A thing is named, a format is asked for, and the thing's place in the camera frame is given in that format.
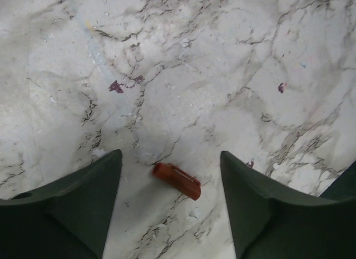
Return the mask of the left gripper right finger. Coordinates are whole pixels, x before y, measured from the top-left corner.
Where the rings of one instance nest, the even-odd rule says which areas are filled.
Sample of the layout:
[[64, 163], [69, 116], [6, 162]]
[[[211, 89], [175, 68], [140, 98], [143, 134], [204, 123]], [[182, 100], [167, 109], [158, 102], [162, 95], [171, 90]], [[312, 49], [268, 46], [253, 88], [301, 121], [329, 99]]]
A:
[[355, 165], [320, 196], [285, 186], [222, 151], [237, 258], [354, 258]]

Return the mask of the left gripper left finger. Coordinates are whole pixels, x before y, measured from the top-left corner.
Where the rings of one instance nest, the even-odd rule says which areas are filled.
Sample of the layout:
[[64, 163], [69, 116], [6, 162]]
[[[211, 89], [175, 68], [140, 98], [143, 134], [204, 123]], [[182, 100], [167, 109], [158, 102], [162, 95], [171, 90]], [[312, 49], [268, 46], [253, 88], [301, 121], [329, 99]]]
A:
[[122, 152], [1, 200], [1, 258], [102, 258]]

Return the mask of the red marker cap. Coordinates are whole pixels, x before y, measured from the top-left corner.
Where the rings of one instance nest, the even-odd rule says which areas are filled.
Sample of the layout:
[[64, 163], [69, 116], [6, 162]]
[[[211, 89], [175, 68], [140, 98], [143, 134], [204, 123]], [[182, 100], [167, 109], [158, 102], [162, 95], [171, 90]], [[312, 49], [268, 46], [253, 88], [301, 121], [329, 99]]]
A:
[[155, 164], [152, 175], [194, 201], [198, 200], [201, 196], [201, 183], [171, 163]]

